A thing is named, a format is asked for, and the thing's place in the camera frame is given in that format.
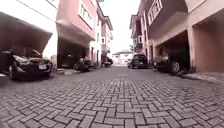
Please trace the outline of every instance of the paved street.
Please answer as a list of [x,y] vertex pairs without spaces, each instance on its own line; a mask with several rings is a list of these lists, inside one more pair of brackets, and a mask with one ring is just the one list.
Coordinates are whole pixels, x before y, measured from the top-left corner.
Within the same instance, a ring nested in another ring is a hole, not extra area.
[[2,82],[0,118],[6,128],[222,128],[223,93],[152,70],[99,69]]

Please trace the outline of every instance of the curb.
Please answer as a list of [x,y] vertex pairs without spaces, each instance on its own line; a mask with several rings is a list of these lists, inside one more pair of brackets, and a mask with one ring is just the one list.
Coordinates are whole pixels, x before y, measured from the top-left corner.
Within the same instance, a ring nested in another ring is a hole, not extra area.
[[186,75],[182,75],[179,76],[183,79],[189,79],[189,80],[199,80],[199,81],[204,81],[204,82],[208,82],[208,83],[214,83],[214,84],[220,84],[220,85],[224,85],[224,82],[222,81],[213,81],[213,80],[208,80],[208,79],[200,79],[200,78],[196,78],[196,77],[191,77],[191,76],[186,76]]

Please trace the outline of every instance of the car bumper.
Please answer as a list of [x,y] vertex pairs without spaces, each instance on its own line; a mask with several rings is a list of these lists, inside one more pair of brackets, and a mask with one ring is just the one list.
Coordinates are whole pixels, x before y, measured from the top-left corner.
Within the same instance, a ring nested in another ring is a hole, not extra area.
[[155,68],[168,68],[169,67],[169,63],[165,62],[165,61],[155,62],[154,63],[154,67]]
[[50,74],[52,66],[48,65],[47,69],[40,70],[38,68],[33,68],[31,66],[18,66],[17,74],[19,75],[46,75]]

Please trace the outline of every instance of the sky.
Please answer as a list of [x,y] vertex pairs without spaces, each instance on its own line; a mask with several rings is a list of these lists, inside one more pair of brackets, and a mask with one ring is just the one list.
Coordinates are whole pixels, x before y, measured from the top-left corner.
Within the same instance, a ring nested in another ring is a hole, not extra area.
[[100,3],[104,15],[108,15],[113,25],[111,52],[129,50],[133,44],[129,30],[132,14],[137,14],[140,0],[105,0]]

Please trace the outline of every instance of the beige building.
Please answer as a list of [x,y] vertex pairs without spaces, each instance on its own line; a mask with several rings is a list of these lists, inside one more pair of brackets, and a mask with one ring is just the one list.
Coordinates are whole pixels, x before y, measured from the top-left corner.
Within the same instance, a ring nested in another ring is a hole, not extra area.
[[189,51],[199,72],[224,71],[223,0],[141,0],[143,50],[148,59],[164,51]]

